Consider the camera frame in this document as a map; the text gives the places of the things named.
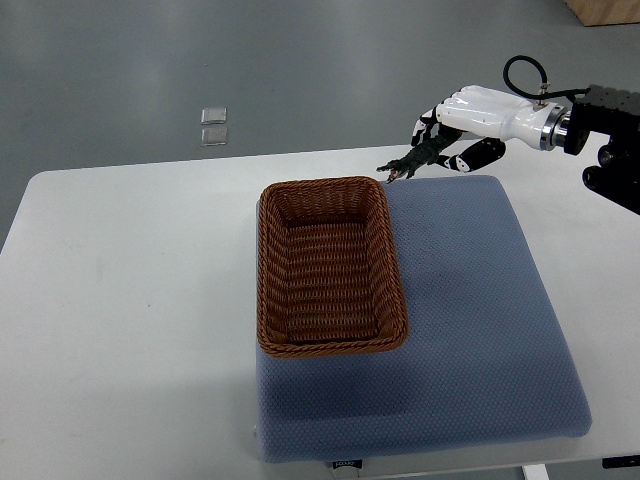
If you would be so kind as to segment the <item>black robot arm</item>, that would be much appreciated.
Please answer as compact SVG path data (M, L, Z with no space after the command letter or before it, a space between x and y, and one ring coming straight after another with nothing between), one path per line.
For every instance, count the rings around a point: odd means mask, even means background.
M639 212L639 94L591 85L570 97L563 151L579 154L591 133L608 142L598 163L583 170L587 189L637 214Z

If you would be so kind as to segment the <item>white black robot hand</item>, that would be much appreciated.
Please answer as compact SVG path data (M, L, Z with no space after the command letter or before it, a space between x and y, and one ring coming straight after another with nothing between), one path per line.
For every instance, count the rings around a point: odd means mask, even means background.
M557 129L569 115L566 107L556 103L466 86L419 118L411 146L426 145L435 155L429 165L471 172L499 160L511 139L541 151L560 146Z

